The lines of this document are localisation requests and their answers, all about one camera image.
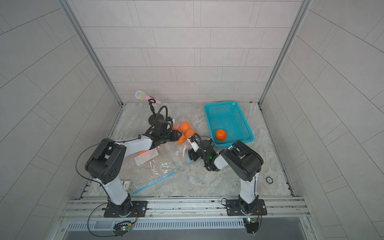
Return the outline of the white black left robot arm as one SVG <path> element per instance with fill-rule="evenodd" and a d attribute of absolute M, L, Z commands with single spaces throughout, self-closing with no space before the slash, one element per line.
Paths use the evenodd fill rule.
<path fill-rule="evenodd" d="M 141 151 L 155 149 L 167 142 L 177 142 L 182 135 L 182 132 L 173 129 L 171 118 L 167 118 L 156 120 L 144 134 L 134 139 L 113 141 L 105 138 L 98 144 L 87 161 L 85 170 L 107 193 L 105 218 L 140 215 L 119 177 L 124 158 Z"/>

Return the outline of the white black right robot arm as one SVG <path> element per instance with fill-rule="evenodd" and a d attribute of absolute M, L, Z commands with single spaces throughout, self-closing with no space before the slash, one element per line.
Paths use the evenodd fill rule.
<path fill-rule="evenodd" d="M 262 204 L 257 194 L 257 181 L 264 164 L 263 158 L 241 141 L 216 152 L 210 140 L 188 139 L 191 148 L 188 157 L 192 161 L 202 159 L 209 172 L 218 172 L 227 166 L 241 179 L 239 200 L 235 203 L 244 215 L 262 214 Z"/>

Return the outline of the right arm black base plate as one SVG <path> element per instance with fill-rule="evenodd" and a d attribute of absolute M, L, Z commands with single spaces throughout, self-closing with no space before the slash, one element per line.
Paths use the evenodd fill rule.
<path fill-rule="evenodd" d="M 226 208 L 228 216 L 266 216 L 268 214 L 265 201 L 255 199 L 252 203 L 247 204 L 244 200 L 223 199 L 222 205 Z"/>

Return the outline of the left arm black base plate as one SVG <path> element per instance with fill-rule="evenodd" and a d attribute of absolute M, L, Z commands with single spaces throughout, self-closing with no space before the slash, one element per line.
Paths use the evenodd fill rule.
<path fill-rule="evenodd" d="M 141 218 L 145 216 L 147 206 L 148 201 L 128 201 L 122 205 L 115 205 L 108 201 L 104 209 L 104 218 Z"/>

